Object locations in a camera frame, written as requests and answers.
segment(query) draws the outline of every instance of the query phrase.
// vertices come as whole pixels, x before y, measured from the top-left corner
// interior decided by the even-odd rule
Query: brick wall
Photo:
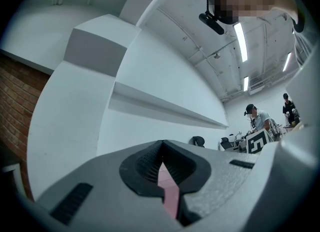
[[[31,117],[49,75],[0,54],[0,140],[21,159],[21,176],[33,200],[27,172]]]

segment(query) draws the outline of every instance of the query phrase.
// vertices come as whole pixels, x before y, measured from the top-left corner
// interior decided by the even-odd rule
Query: person
[[[288,119],[288,123],[291,124],[295,120],[295,115],[292,112],[292,109],[295,109],[295,104],[293,101],[289,100],[289,96],[287,93],[283,94],[284,105],[282,107],[282,112],[284,113],[285,117]]]
[[[272,10],[287,13],[294,28],[294,50],[301,66],[311,54],[319,39],[318,27],[300,0],[209,0],[214,5],[214,14],[223,18],[260,17]]]
[[[274,135],[270,128],[271,118],[266,111],[257,109],[255,105],[249,104],[245,108],[245,114],[253,120],[258,131],[265,129],[270,138],[274,140]]]

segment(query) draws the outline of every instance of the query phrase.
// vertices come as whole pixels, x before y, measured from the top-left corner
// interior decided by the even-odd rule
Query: black chair
[[[221,143],[220,143],[220,145],[221,145],[225,150],[230,149],[230,148],[233,147],[227,137],[221,138]]]

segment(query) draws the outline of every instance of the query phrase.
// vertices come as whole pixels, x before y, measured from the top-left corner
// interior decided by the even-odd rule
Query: fluorescent light
[[[288,57],[286,57],[286,62],[284,64],[284,67],[283,67],[283,70],[282,72],[284,72],[286,69],[287,69],[287,66],[289,64],[289,61],[290,61],[290,57],[291,57],[291,52],[288,53]]]
[[[243,87],[244,92],[248,90],[248,86],[249,86],[249,76],[246,76],[244,78],[244,87]]]
[[[234,30],[235,30],[235,33],[236,33],[236,36],[238,38],[238,42],[240,45],[242,62],[245,62],[246,60],[248,60],[248,53],[247,53],[247,46],[246,46],[244,31],[242,29],[240,22],[235,24],[233,27],[234,27]]]

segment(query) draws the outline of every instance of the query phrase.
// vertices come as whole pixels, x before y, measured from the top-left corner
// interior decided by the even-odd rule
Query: black shirt
[[[282,108],[282,112],[284,114],[286,114],[287,112],[289,112],[290,116],[288,117],[288,121],[289,123],[291,124],[294,120],[295,120],[295,116],[294,114],[292,113],[292,109],[295,109],[295,104],[292,102],[292,101],[288,101],[288,104],[287,103],[284,103],[284,106]]]

